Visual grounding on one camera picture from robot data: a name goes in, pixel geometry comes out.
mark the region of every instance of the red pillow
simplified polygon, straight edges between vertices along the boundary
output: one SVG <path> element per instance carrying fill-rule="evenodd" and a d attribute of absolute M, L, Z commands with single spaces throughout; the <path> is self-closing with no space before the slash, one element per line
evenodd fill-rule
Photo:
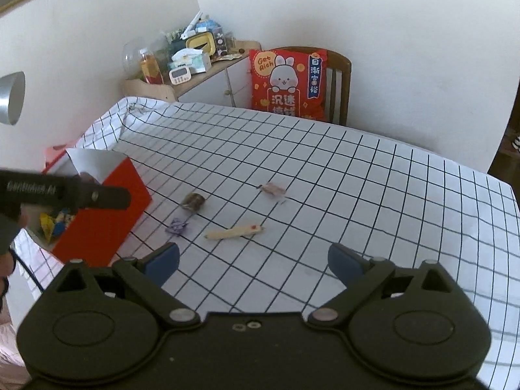
<path fill-rule="evenodd" d="M 255 110 L 325 120 L 327 51 L 286 50 L 249 53 Z"/>

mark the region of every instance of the cartoon rabbit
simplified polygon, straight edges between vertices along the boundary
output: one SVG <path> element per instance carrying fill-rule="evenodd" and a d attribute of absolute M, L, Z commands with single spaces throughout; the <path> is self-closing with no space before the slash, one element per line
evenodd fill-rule
<path fill-rule="evenodd" d="M 273 92 L 278 92 L 280 89 L 295 93 L 298 86 L 298 76 L 294 71 L 292 65 L 294 64 L 293 57 L 276 56 L 275 68 L 271 72 L 271 86 Z"/>

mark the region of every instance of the screw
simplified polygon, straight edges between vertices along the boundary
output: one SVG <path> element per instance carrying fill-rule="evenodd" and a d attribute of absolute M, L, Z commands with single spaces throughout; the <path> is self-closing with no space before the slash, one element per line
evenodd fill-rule
<path fill-rule="evenodd" d="M 337 311 L 332 308 L 319 308 L 312 315 L 318 321 L 334 321 L 339 316 Z"/>
<path fill-rule="evenodd" d="M 260 323 L 258 321 L 249 321 L 248 322 L 248 327 L 251 329 L 259 329 L 261 326 L 262 326 L 262 323 Z"/>
<path fill-rule="evenodd" d="M 231 328 L 235 331 L 240 331 L 240 332 L 247 330 L 247 327 L 244 324 L 233 324 L 231 326 Z"/>
<path fill-rule="evenodd" d="M 197 314 L 188 308 L 178 308 L 170 312 L 170 318 L 177 322 L 188 322 L 195 318 Z"/>

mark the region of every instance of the wooden stick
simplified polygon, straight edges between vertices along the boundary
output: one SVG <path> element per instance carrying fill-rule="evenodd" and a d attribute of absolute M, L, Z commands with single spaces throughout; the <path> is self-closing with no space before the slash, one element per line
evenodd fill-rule
<path fill-rule="evenodd" d="M 206 239 L 220 240 L 228 238 L 236 238 L 238 236 L 248 236 L 249 234 L 257 234 L 264 230 L 262 226 L 237 226 L 227 230 L 212 230 L 204 236 Z"/>

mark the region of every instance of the white tablecloth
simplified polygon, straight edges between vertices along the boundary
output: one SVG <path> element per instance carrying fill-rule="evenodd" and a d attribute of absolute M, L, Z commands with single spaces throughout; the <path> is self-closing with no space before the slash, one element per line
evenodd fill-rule
<path fill-rule="evenodd" d="M 344 289 L 327 268 L 331 242 L 402 267 L 438 260 L 488 321 L 493 343 L 479 378 L 520 382 L 520 239 L 509 185 L 440 156 L 358 130 L 258 111 L 125 98 L 81 146 L 127 154 L 153 202 L 119 250 L 142 257 L 167 239 L 192 191 L 207 198 L 175 241 L 178 272 L 164 288 L 208 311 L 306 316 Z M 257 189 L 286 187 L 283 204 Z M 252 238 L 205 231 L 261 224 Z M 46 285 L 60 264 L 25 233 L 17 248 Z"/>

